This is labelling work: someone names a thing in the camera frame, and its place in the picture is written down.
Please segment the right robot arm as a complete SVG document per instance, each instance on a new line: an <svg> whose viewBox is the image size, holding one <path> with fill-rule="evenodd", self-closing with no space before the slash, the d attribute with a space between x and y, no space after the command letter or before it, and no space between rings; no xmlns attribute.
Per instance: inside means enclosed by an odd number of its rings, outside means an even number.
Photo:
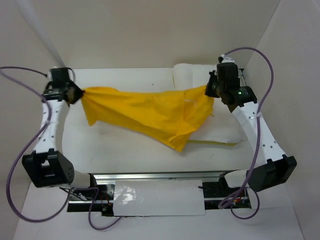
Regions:
<svg viewBox="0 0 320 240"><path fill-rule="evenodd" d="M261 113L262 102L249 86L240 85L238 69L221 65L211 71L205 95L221 99L239 122L254 151L249 169L219 176L220 194L230 196L235 189L245 187L260 192L286 183L297 161L278 145Z"/></svg>

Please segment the aluminium rail frame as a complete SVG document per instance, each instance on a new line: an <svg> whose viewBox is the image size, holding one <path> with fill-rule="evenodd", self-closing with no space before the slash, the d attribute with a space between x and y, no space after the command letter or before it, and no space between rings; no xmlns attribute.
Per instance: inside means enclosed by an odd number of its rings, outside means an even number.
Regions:
<svg viewBox="0 0 320 240"><path fill-rule="evenodd" d="M96 69L92 87L112 87L126 92L177 91L169 68ZM247 169L253 151L248 141L235 146L188 143L177 152L154 139L97 122L86 142L88 167L94 173L130 173L156 178L195 173L206 176L223 171Z"/></svg>

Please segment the yellow pillowcase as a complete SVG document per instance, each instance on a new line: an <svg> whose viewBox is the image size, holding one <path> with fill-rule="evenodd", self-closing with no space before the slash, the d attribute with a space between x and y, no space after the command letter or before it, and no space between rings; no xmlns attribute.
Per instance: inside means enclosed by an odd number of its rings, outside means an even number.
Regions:
<svg viewBox="0 0 320 240"><path fill-rule="evenodd" d="M181 152L190 136L213 113L206 86L165 92L126 92L88 87L81 103L90 126L96 122L122 127Z"/></svg>

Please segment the white cover plate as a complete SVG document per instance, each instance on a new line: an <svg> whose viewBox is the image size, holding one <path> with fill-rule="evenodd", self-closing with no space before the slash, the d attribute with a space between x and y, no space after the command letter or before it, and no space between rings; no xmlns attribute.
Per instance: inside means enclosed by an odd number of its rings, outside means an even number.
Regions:
<svg viewBox="0 0 320 240"><path fill-rule="evenodd" d="M201 180L119 180L115 183L113 214L117 217L203 216Z"/></svg>

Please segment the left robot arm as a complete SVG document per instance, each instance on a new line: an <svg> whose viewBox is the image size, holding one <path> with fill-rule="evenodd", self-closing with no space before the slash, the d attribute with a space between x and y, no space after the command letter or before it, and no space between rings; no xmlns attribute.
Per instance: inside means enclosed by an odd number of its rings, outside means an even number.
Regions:
<svg viewBox="0 0 320 240"><path fill-rule="evenodd" d="M50 81L41 95L44 129L36 137L35 147L22 157L22 165L37 188L70 187L81 189L88 200L97 197L99 187L91 173L75 170L72 162L62 153L62 137L66 116L71 104L83 96L83 91L73 82L58 86Z"/></svg>

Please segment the white pillow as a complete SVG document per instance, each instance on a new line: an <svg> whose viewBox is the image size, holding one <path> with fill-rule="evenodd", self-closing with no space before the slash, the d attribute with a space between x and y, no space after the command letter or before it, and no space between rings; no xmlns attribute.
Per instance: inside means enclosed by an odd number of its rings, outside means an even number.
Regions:
<svg viewBox="0 0 320 240"><path fill-rule="evenodd" d="M172 68L173 85L176 90L206 87L210 72L217 69L215 65L179 63ZM247 137L238 120L218 98L214 100L213 112L205 123L194 132L188 142L196 144L226 144L234 146Z"/></svg>

